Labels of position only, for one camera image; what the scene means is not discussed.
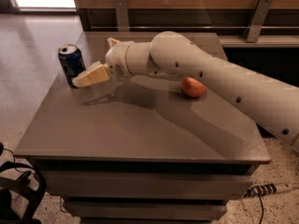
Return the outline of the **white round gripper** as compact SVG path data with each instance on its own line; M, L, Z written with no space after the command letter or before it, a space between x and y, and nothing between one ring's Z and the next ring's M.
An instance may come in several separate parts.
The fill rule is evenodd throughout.
M107 64L100 62L93 63L86 71L81 72L77 77L72 79L75 87L84 88L108 81L111 79L112 74L116 77L131 77L133 75L127 66L126 55L129 47L134 42L121 42L118 39L110 37L107 43L109 44L109 50L106 54Z

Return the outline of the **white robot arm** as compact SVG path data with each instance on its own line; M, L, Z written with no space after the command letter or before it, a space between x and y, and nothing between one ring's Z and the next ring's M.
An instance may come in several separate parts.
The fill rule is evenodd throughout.
M143 75L160 79L191 77L276 138L299 148L299 88L212 56L175 32L150 42L108 40L105 63L93 63L72 79L83 88L116 77Z

